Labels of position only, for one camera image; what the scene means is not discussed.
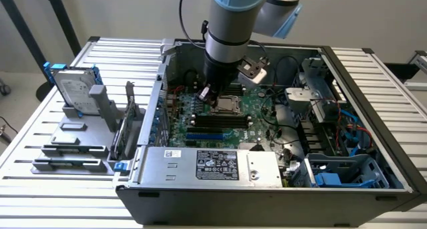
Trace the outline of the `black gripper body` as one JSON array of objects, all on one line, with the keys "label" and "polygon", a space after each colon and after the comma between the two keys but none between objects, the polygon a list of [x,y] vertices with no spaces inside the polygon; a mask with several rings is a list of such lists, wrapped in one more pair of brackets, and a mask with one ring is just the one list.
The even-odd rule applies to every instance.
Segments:
[{"label": "black gripper body", "polygon": [[204,87],[208,88],[204,100],[216,100],[229,87],[232,81],[237,79],[239,69],[243,60],[224,63],[219,62],[209,55],[204,56]]}]

